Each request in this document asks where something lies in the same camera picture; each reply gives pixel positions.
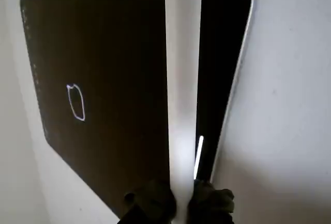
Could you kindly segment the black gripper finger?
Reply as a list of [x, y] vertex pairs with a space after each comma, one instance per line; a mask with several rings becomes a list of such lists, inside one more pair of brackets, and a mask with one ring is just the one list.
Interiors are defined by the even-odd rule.
[[187, 209], [187, 223], [232, 224], [234, 194], [229, 189], [215, 189], [210, 182], [195, 180], [193, 196]]
[[168, 181], [152, 180], [124, 196], [127, 213], [119, 223], [171, 223], [176, 200]]

